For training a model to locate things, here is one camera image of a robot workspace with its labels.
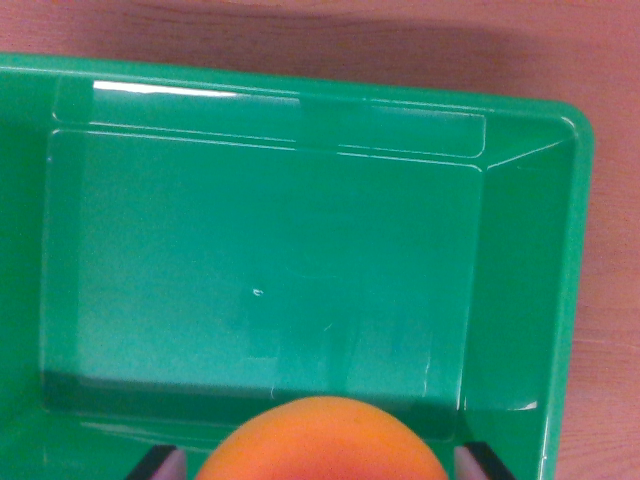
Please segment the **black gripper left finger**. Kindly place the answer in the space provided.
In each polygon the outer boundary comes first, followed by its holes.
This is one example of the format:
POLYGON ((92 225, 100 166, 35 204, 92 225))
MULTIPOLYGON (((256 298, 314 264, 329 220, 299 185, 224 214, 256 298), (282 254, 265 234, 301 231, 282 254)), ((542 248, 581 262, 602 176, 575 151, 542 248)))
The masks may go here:
POLYGON ((154 445, 125 477, 126 480, 185 480, 186 454, 175 445, 154 445))

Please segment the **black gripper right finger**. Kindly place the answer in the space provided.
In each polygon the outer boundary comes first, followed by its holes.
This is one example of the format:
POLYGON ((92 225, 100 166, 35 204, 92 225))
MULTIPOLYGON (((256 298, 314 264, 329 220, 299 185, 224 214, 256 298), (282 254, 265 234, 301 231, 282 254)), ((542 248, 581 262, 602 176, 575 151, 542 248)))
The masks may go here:
POLYGON ((486 442, 467 442, 454 448, 454 474, 457 480, 515 480, 486 442))

